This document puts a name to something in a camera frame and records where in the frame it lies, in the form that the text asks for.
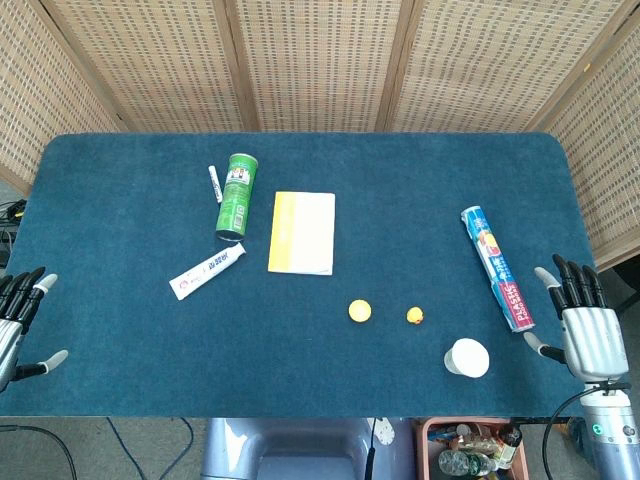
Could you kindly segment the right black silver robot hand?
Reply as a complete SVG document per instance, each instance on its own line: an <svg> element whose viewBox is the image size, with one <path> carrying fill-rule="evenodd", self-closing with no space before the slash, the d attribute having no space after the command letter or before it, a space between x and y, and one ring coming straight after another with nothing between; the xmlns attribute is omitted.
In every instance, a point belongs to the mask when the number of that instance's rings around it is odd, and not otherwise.
<svg viewBox="0 0 640 480"><path fill-rule="evenodd" d="M567 366L585 384L614 382L629 372L618 316L610 308L596 271L554 254L559 276L543 267L534 269L555 308L563 346L542 342L533 332L524 333L538 355Z"/></svg>

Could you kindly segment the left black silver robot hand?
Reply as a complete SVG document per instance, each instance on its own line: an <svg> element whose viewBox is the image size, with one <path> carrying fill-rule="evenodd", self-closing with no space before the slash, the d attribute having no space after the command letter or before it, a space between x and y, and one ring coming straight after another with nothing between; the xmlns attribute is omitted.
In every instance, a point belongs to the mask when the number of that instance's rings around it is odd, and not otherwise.
<svg viewBox="0 0 640 480"><path fill-rule="evenodd" d="M56 274L44 275L44 266L32 272L0 278L0 393L11 382L47 375L68 357L66 349L49 359L18 364L18 357L42 299L56 283Z"/></svg>

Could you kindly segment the blue plastic wrap box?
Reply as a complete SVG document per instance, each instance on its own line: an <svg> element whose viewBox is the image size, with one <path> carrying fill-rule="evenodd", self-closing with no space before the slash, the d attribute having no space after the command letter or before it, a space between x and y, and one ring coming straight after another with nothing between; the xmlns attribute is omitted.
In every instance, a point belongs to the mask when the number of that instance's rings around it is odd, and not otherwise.
<svg viewBox="0 0 640 480"><path fill-rule="evenodd" d="M480 206L461 212L470 240L480 257L489 278L490 287L506 322L513 333L521 333L535 326L524 297L511 273L509 265Z"/></svg>

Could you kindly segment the white paper cup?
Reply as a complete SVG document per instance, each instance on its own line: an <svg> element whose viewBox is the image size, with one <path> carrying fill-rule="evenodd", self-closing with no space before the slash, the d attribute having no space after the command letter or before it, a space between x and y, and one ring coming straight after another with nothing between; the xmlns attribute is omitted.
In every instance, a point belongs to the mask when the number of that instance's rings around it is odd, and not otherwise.
<svg viewBox="0 0 640 480"><path fill-rule="evenodd" d="M446 352L444 365L450 373L480 378L489 370L489 352L480 342L461 338Z"/></svg>

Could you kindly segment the pink plastic bin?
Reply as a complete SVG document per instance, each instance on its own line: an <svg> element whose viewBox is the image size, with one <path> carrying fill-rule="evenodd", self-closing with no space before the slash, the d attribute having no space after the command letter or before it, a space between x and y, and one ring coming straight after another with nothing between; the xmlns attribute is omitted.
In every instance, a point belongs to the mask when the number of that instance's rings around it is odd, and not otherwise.
<svg viewBox="0 0 640 480"><path fill-rule="evenodd" d="M445 445L428 439L428 434L440 427L475 424L487 426L495 433L502 424L508 423L508 419L478 416L440 416L428 417L415 424L416 438L416 470L418 480L461 480L460 477L444 475L438 467L438 456L445 449ZM504 473L507 480L529 480L524 442L517 448L509 470Z"/></svg>

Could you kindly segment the green glass bottle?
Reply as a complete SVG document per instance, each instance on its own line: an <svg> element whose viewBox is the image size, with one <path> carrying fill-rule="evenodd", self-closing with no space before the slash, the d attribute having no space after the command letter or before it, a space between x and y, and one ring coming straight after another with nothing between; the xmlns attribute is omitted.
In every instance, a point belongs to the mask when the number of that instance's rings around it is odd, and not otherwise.
<svg viewBox="0 0 640 480"><path fill-rule="evenodd" d="M481 453L468 453L467 459L468 473L472 476L481 477L498 469L494 459Z"/></svg>

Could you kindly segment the clear plastic bottle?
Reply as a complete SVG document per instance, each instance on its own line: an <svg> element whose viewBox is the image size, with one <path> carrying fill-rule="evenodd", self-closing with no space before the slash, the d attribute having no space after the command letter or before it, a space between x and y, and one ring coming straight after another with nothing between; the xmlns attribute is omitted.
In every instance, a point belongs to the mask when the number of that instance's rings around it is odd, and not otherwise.
<svg viewBox="0 0 640 480"><path fill-rule="evenodd" d="M440 471L452 477L462 477L471 474L470 456L456 450L445 450L438 456Z"/></svg>

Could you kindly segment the woven rattan screen panel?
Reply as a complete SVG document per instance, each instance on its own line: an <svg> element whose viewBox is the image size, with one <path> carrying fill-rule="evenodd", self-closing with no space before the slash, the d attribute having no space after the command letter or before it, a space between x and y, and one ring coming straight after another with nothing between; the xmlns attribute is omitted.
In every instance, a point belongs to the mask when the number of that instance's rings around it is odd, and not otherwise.
<svg viewBox="0 0 640 480"><path fill-rule="evenodd" d="M640 0L619 0L527 127L567 154L597 269L640 254Z"/></svg>
<svg viewBox="0 0 640 480"><path fill-rule="evenodd" d="M237 0L40 1L128 130L260 130Z"/></svg>
<svg viewBox="0 0 640 480"><path fill-rule="evenodd" d="M407 0L232 0L263 131L372 132Z"/></svg>
<svg viewBox="0 0 640 480"><path fill-rule="evenodd" d="M623 1L424 0L392 130L525 130Z"/></svg>
<svg viewBox="0 0 640 480"><path fill-rule="evenodd" d="M0 0L0 180L27 196L56 136L125 129L41 0Z"/></svg>

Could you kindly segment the white toothpaste tube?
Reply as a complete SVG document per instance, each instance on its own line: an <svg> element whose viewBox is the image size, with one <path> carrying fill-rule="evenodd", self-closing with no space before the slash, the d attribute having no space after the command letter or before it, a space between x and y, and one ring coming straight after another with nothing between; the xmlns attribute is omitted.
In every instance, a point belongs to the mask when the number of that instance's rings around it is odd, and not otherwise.
<svg viewBox="0 0 640 480"><path fill-rule="evenodd" d="M169 281L178 301L185 299L205 283L226 270L246 253L241 243L221 250Z"/></svg>

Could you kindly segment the green cylindrical snack can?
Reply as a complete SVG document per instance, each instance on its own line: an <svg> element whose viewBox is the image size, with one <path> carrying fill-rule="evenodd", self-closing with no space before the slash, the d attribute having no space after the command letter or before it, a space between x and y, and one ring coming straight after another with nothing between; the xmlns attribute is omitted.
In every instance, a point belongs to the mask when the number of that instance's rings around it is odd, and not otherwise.
<svg viewBox="0 0 640 480"><path fill-rule="evenodd" d="M258 161L246 153L234 153L223 189L216 222L216 235L225 241L244 238L249 217L249 205L258 170Z"/></svg>

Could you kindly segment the blue carpet table cover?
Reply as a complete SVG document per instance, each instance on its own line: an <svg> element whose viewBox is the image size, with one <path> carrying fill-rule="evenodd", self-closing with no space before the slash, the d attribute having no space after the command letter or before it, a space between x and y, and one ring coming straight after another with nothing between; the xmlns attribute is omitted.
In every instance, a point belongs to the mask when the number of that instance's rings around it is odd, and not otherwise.
<svg viewBox="0 0 640 480"><path fill-rule="evenodd" d="M208 166L223 193L234 153L258 170L245 236L225 241ZM331 276L268 271L277 191L335 194ZM0 416L547 416L580 382L510 331L460 218L473 205L538 336L560 344L534 269L592 254L549 134L58 136L8 270L58 276L21 360L69 356L9 385ZM235 243L246 253L178 301L169 281ZM484 376L446 369L461 338L489 352Z"/></svg>

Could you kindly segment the grey blue robot torso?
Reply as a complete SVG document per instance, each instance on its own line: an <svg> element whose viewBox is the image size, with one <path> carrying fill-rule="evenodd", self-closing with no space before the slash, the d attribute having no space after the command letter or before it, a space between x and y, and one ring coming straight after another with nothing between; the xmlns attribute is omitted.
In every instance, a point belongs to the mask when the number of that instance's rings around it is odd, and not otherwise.
<svg viewBox="0 0 640 480"><path fill-rule="evenodd" d="M347 460L352 480L416 480L415 445L406 418L211 418L201 480L257 480L267 460L301 458L315 477Z"/></svg>

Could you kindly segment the yellow white notebook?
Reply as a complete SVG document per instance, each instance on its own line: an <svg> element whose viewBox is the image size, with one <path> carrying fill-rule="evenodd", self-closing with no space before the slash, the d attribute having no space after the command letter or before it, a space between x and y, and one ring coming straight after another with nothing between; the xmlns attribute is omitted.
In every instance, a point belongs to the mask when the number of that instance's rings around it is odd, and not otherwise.
<svg viewBox="0 0 640 480"><path fill-rule="evenodd" d="M268 271L333 274L335 194L277 191Z"/></svg>

